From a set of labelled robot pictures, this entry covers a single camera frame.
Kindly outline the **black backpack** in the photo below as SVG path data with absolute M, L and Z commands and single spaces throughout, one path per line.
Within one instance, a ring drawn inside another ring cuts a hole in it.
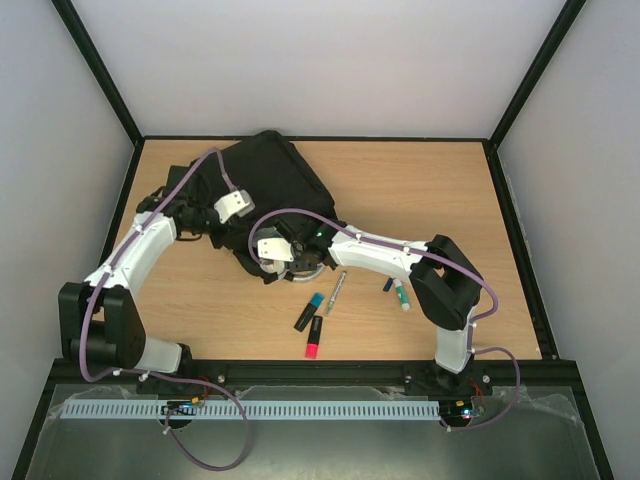
M 165 186 L 155 193 L 170 200 L 184 195 L 202 210 L 234 190 L 246 190 L 255 208 L 240 217 L 250 221 L 247 249 L 228 251 L 249 275 L 265 284 L 292 280 L 296 275 L 288 267 L 281 276 L 261 269 L 255 235 L 261 228 L 274 227 L 275 217 L 287 209 L 336 220 L 331 193 L 294 144 L 275 130 L 229 147 L 212 147 L 185 167 L 171 167 Z

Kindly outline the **grey pencil pouch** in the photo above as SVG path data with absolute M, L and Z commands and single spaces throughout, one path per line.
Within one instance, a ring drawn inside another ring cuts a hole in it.
M 259 229 L 254 244 L 261 269 L 269 274 L 283 275 L 292 260 L 291 245 L 276 228 Z

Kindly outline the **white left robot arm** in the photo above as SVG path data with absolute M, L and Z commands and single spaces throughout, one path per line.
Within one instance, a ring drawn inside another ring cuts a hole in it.
M 77 362 L 89 382 L 124 371 L 140 372 L 144 378 L 152 372 L 177 372 L 188 348 L 148 335 L 136 297 L 183 229 L 204 234 L 253 208 L 244 190 L 234 190 L 202 210 L 184 195 L 172 200 L 147 196 L 124 238 L 98 269 L 83 281 L 61 288 L 58 306 L 64 357 Z

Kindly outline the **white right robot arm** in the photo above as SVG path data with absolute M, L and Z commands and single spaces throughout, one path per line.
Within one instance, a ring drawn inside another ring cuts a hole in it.
M 288 242 L 287 264 L 360 268 L 411 287 L 423 315 L 436 327 L 438 384 L 455 392 L 470 381 L 472 317 L 483 278 L 453 240 L 443 235 L 427 242 L 392 239 L 300 209 L 278 214 L 274 228 Z

